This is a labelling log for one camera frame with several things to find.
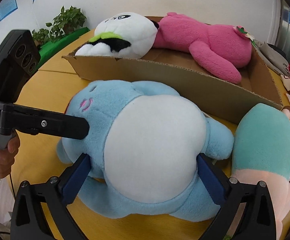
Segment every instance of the white plush belly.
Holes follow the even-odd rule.
[[[105,174],[135,201],[170,200],[192,181],[205,138],[205,117],[191,101],[171,95],[138,97],[109,131]]]

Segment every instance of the blue plush toy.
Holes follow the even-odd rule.
[[[196,157],[203,152],[228,158],[233,135],[173,88],[152,81],[95,81],[72,98],[66,114],[90,124],[85,139],[62,138],[57,152],[63,163],[74,163],[81,153],[90,156],[92,170],[78,196],[96,213],[202,221],[218,212],[198,177]]]

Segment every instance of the embroidered pink smile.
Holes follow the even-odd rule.
[[[86,111],[91,106],[92,102],[93,99],[91,98],[89,100],[84,99],[80,104],[80,107],[83,107],[82,112]]]

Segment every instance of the plush arm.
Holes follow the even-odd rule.
[[[175,89],[160,82],[136,81],[136,82],[133,82],[133,85],[136,87],[136,89],[143,92],[146,96],[155,96],[155,95],[179,96],[180,95]]]
[[[189,46],[189,52],[199,65],[222,80],[237,84],[241,75],[237,68],[228,60],[213,52],[203,41],[194,41]]]
[[[78,193],[80,200],[94,212],[108,218],[122,218],[129,215],[120,198],[109,191],[105,183],[87,177]]]
[[[232,153],[234,145],[232,132],[222,123],[212,118],[207,118],[207,122],[210,127],[210,135],[205,152],[206,156],[216,160],[227,159]]]
[[[58,154],[58,158],[60,159],[60,161],[62,163],[64,163],[64,164],[71,164],[72,163],[72,161],[68,157],[66,151],[64,150],[61,139],[58,141],[58,144],[56,146],[56,153]]]

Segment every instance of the green mat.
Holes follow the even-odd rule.
[[[81,28],[55,43],[49,41],[46,44],[44,44],[40,50],[41,60],[37,65],[36,70],[39,69],[45,62],[47,62],[60,50],[64,49],[67,45],[71,44],[73,41],[77,40],[80,36],[89,31],[90,30],[87,27]]]

